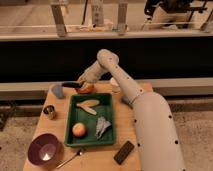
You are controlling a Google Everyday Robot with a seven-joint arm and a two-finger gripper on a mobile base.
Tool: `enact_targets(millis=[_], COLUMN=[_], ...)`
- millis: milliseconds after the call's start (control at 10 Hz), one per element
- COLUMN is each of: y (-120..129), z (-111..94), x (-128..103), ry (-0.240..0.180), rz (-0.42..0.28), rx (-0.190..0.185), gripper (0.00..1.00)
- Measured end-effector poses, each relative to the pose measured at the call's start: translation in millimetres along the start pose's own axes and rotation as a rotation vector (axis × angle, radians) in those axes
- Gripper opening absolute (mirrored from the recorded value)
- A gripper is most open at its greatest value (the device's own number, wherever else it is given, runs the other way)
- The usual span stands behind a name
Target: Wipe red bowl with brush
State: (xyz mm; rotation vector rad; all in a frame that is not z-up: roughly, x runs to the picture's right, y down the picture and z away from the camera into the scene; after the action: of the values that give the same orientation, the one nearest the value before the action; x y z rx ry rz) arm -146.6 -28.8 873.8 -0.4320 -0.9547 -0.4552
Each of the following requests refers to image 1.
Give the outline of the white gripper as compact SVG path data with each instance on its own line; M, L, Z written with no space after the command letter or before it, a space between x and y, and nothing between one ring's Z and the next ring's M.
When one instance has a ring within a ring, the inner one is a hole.
M107 73L107 70L98 61L95 61L83 72L78 81L80 83L96 83L105 73Z

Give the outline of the grey object behind arm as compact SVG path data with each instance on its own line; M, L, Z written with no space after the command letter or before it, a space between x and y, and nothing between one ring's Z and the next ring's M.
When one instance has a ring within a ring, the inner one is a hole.
M131 102L130 102L130 100L126 96L122 96L121 101L123 103L125 103L126 105L131 106Z

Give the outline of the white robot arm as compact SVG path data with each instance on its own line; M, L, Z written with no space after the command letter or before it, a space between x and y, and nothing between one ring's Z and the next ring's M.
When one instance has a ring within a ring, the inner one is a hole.
M98 51L97 60L80 78L95 83L107 72L133 107L142 171L186 171L181 143L165 98L154 91L145 91L119 66L119 57L107 49Z

